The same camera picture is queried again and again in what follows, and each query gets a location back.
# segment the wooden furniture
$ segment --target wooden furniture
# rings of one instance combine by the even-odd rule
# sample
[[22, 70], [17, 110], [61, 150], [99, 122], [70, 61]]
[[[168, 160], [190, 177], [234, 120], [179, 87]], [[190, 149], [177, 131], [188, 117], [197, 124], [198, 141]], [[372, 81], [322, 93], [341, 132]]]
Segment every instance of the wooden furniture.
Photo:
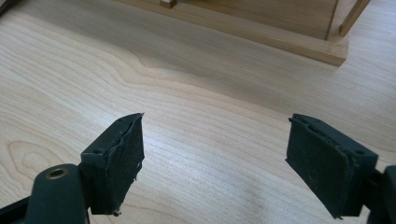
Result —
[[116, 1], [22, 1], [0, 19], [0, 207], [145, 112], [122, 215], [92, 224], [366, 223], [366, 209], [334, 220], [285, 162], [288, 118], [321, 118], [379, 170], [394, 164], [395, 11], [372, 1], [334, 67]]
[[345, 35], [369, 2], [162, 0], [167, 10], [159, 0], [119, 1], [335, 65], [345, 61]]

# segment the wooden shelf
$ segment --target wooden shelf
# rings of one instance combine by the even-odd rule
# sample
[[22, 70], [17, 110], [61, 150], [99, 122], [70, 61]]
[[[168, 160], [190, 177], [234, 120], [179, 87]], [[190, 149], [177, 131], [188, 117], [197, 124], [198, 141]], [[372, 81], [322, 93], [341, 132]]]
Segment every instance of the wooden shelf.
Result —
[[179, 20], [241, 36], [326, 63], [347, 58], [347, 36], [339, 30], [356, 0], [118, 0]]

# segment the wooden table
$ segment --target wooden table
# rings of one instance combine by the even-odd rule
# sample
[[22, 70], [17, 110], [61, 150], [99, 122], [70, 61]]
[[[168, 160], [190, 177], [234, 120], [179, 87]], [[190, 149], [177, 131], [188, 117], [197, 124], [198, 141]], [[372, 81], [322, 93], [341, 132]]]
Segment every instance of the wooden table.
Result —
[[0, 19], [0, 206], [145, 112], [123, 214], [93, 223], [340, 223], [284, 162], [288, 117], [323, 119], [379, 170], [395, 164], [395, 11], [372, 2], [338, 68], [118, 2], [23, 1]]

